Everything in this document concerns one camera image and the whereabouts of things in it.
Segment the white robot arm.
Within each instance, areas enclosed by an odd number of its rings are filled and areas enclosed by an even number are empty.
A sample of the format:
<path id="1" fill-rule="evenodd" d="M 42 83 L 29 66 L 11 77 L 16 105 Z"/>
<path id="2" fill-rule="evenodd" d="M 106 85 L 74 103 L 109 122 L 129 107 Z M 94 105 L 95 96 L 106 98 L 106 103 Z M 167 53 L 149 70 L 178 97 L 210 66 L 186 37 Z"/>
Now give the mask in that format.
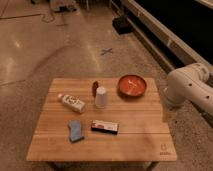
<path id="1" fill-rule="evenodd" d="M 213 125 L 213 87 L 207 84 L 209 77 L 209 69 L 202 63 L 172 70 L 164 89 L 166 106 L 176 109 L 189 100 L 203 110 L 202 116 Z"/>

